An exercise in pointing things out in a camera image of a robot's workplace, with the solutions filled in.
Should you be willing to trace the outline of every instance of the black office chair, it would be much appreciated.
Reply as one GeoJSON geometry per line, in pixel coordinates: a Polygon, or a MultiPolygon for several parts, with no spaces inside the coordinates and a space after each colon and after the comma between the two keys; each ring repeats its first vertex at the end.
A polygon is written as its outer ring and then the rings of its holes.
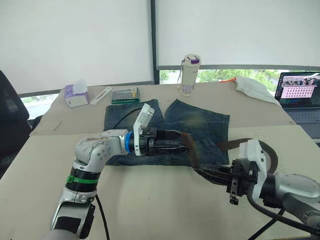
{"type": "Polygon", "coordinates": [[[0,178],[29,138],[28,118],[28,110],[0,71],[0,178]]]}

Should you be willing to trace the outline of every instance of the denim shorts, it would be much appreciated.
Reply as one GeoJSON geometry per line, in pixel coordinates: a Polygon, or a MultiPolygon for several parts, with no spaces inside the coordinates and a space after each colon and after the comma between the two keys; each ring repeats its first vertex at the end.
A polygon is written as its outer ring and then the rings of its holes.
{"type": "MultiPolygon", "coordinates": [[[[166,110],[163,118],[157,100],[147,101],[154,108],[154,115],[148,127],[158,130],[177,130],[191,134],[197,154],[199,166],[227,165],[229,164],[228,152],[221,151],[215,143],[228,141],[229,115],[215,113],[188,105],[176,99],[166,110]]],[[[111,105],[106,108],[104,130],[112,129],[117,122],[130,111],[141,108],[144,102],[111,105]]],[[[132,131],[137,113],[127,117],[119,123],[116,129],[132,131]]],[[[128,155],[113,156],[107,165],[167,165],[167,166],[192,166],[188,153],[167,154],[154,156],[128,155]]]]}

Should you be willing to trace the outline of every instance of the black cable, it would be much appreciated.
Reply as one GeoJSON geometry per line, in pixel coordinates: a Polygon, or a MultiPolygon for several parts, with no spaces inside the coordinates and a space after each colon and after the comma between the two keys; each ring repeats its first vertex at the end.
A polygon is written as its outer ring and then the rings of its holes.
{"type": "Polygon", "coordinates": [[[111,129],[116,129],[116,127],[119,125],[119,123],[121,123],[126,117],[128,117],[130,114],[134,113],[135,111],[138,111],[138,110],[141,110],[142,108],[137,108],[137,109],[134,109],[132,111],[130,111],[129,113],[127,113],[123,118],[121,118],[117,123],[116,125],[114,125],[114,127],[112,127],[111,129]]]}
{"type": "Polygon", "coordinates": [[[96,199],[96,202],[97,202],[98,205],[99,205],[99,209],[100,209],[100,212],[101,212],[101,217],[102,217],[102,220],[103,220],[103,225],[104,225],[106,240],[110,240],[106,216],[105,216],[104,210],[103,210],[103,208],[102,208],[102,204],[101,204],[101,202],[100,202],[100,199],[99,199],[99,197],[98,197],[98,194],[95,195],[95,199],[96,199]]]}
{"type": "Polygon", "coordinates": [[[274,213],[274,212],[272,212],[272,211],[260,206],[259,204],[257,204],[252,198],[252,192],[253,192],[254,186],[255,186],[255,183],[252,182],[251,185],[248,188],[248,194],[246,196],[252,207],[254,207],[259,212],[267,215],[268,217],[276,219],[277,221],[282,222],[284,224],[287,224],[287,225],[289,225],[289,226],[291,226],[293,228],[300,229],[302,231],[305,231],[305,232],[320,236],[320,231],[319,230],[316,230],[315,228],[310,227],[310,226],[306,226],[306,225],[304,225],[304,224],[302,224],[300,222],[291,220],[291,219],[289,219],[287,217],[278,215],[278,214],[276,214],[276,213],[274,213]]]}
{"type": "MultiPolygon", "coordinates": [[[[284,212],[286,211],[286,209],[283,207],[281,208],[281,210],[278,212],[279,216],[282,216],[282,214],[284,214],[284,212]]],[[[271,221],[269,221],[266,225],[264,225],[262,228],[260,228],[255,234],[253,234],[251,237],[249,237],[248,240],[255,240],[257,237],[259,237],[265,230],[267,230],[268,228],[270,228],[275,222],[277,221],[277,218],[274,217],[272,218],[271,221]]]]}

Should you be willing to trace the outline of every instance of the table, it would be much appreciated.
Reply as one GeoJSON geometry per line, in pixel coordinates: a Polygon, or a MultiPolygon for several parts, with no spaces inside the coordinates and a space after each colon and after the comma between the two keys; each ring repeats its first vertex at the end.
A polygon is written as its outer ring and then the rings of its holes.
{"type": "MultiPolygon", "coordinates": [[[[49,230],[75,144],[84,136],[30,137],[0,181],[0,239],[36,240],[49,230]]],[[[229,140],[239,138],[259,138],[269,144],[279,157],[277,171],[320,181],[320,148],[300,126],[230,128],[229,140]]],[[[230,160],[237,153],[231,150],[230,160]]],[[[98,194],[112,240],[242,240],[270,220],[245,197],[238,206],[231,205],[225,187],[184,166],[106,166],[98,194]]],[[[95,216],[87,239],[105,239],[98,208],[95,216]]],[[[260,239],[306,235],[276,223],[260,239]]]]}
{"type": "MultiPolygon", "coordinates": [[[[230,115],[230,128],[295,125],[295,122],[280,106],[248,97],[236,91],[234,82],[196,83],[192,96],[182,96],[176,84],[135,87],[140,89],[142,102],[158,99],[163,116],[175,99],[179,99],[199,108],[230,115]]],[[[104,86],[89,87],[90,100],[104,88],[104,86]]],[[[114,86],[113,88],[123,89],[126,86],[114,86]]],[[[104,128],[106,106],[111,104],[110,98],[109,94],[96,106],[85,105],[69,108],[64,100],[63,89],[31,135],[100,133],[104,128]]]]}

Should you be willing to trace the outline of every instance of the purple tissue box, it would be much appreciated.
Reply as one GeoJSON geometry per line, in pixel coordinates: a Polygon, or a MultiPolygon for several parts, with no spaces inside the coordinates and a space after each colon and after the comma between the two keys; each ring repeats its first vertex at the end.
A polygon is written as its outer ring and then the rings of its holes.
{"type": "Polygon", "coordinates": [[[89,103],[88,92],[74,93],[74,85],[66,85],[64,88],[64,100],[70,108],[87,105],[89,103]]]}

